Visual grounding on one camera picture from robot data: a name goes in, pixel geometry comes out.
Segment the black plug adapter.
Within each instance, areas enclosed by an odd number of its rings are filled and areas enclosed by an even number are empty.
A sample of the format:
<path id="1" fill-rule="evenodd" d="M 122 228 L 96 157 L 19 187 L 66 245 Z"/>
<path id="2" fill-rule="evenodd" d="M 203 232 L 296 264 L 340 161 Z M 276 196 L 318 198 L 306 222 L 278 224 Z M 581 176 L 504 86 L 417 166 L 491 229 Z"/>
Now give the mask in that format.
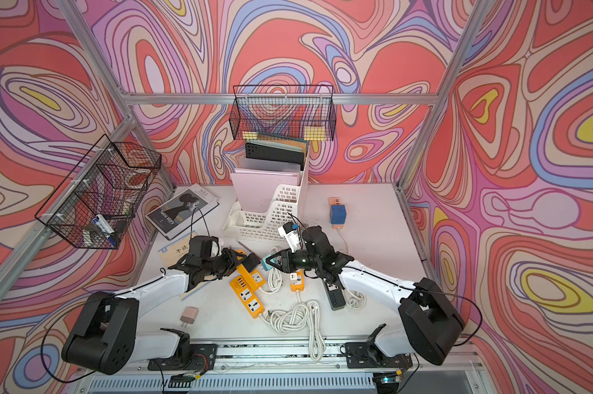
<path id="1" fill-rule="evenodd" d="M 248 254 L 245 259 L 242 260 L 242 266 L 249 273 L 252 273 L 261 264 L 260 257 L 255 253 Z"/>

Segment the orange power strip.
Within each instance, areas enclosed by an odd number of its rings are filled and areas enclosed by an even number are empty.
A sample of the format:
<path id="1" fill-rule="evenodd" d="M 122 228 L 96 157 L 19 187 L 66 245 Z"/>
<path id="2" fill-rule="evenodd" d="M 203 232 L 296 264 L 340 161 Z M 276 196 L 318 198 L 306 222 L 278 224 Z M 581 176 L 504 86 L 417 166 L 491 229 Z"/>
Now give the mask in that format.
<path id="1" fill-rule="evenodd" d="M 250 287 L 246 284 L 242 276 L 237 276 L 230 282 L 232 290 L 235 292 L 237 299 L 248 311 L 252 318 L 258 318 L 265 311 L 265 307 L 260 302 Z"/>
<path id="2" fill-rule="evenodd" d="M 290 287 L 292 292 L 302 292 L 305 289 L 304 275 L 302 270 L 290 273 Z"/>
<path id="3" fill-rule="evenodd" d="M 252 273 L 249 273 L 245 270 L 242 264 L 240 264 L 237 266 L 237 272 L 239 272 L 240 276 L 244 278 L 246 284 L 250 287 L 252 292 L 256 292 L 266 283 L 265 278 L 261 275 L 258 267 Z"/>

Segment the pink usb charger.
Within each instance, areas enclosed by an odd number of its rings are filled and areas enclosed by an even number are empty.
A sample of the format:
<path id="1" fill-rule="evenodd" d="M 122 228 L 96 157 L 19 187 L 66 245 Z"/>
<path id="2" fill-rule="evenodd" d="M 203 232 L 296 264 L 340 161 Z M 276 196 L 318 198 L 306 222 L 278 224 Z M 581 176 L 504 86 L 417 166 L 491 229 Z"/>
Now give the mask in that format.
<path id="1" fill-rule="evenodd" d="M 196 307 L 186 307 L 180 316 L 181 325 L 187 327 L 193 325 L 198 318 L 199 310 Z"/>

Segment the teal plug adapter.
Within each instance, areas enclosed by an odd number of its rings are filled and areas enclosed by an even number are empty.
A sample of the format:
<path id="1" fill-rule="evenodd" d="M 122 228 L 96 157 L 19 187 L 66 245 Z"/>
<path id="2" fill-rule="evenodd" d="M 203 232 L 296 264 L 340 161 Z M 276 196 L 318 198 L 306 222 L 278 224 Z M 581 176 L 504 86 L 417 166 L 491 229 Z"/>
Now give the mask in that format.
<path id="1" fill-rule="evenodd" d="M 269 254 L 262 259 L 262 265 L 265 271 L 270 271 L 271 269 L 278 269 L 281 270 L 281 264 L 277 261 L 277 258 L 280 256 L 279 252 L 275 252 L 273 254 Z"/>

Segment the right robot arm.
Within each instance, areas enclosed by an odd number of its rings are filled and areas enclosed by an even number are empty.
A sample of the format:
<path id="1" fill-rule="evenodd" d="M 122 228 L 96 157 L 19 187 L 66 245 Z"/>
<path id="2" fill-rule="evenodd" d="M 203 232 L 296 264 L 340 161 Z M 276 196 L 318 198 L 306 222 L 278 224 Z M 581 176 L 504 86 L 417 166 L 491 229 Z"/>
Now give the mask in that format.
<path id="1" fill-rule="evenodd" d="M 266 258 L 271 267 L 285 274 L 312 270 L 326 284 L 359 292 L 398 313 L 400 323 L 382 323 L 370 335 L 371 357 L 415 353 L 430 364 L 444 363 L 465 323 L 436 282 L 426 277 L 404 281 L 363 265 L 336 251 L 320 226 L 300 230 L 288 222 L 278 228 L 278 235 L 288 248 Z"/>

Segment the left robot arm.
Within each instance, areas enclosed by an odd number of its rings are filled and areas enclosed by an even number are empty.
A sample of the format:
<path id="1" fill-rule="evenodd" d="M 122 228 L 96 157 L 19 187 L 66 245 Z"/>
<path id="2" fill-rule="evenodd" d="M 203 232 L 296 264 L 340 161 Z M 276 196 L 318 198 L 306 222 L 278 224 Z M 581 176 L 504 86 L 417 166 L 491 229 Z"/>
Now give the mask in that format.
<path id="1" fill-rule="evenodd" d="M 157 278 L 125 291 L 91 295 L 63 345 L 62 360 L 107 375 L 142 361 L 191 368 L 194 355 L 188 333 L 176 328 L 138 333 L 139 320 L 202 283 L 230 276 L 246 258 L 242 251 L 220 247 L 215 236 L 191 238 L 186 254 Z"/>

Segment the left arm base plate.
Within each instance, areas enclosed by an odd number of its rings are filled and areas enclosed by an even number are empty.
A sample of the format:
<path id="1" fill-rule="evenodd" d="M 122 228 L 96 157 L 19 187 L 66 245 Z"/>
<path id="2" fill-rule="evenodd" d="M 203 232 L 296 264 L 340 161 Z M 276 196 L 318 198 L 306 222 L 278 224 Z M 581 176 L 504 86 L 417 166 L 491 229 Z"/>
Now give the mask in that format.
<path id="1" fill-rule="evenodd" d="M 209 371 L 214 368 L 218 346 L 216 344 L 184 343 L 173 356 L 149 360 L 150 371 Z"/>

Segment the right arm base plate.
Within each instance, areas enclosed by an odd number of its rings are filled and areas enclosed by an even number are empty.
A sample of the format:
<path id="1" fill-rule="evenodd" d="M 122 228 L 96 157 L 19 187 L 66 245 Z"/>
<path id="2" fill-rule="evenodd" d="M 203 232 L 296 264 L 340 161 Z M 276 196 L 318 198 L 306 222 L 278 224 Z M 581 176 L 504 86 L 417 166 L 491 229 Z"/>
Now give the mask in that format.
<path id="1" fill-rule="evenodd" d="M 342 354 L 348 369 L 400 369 L 406 371 L 414 366 L 410 355 L 385 356 L 375 345 L 367 342 L 346 342 Z"/>

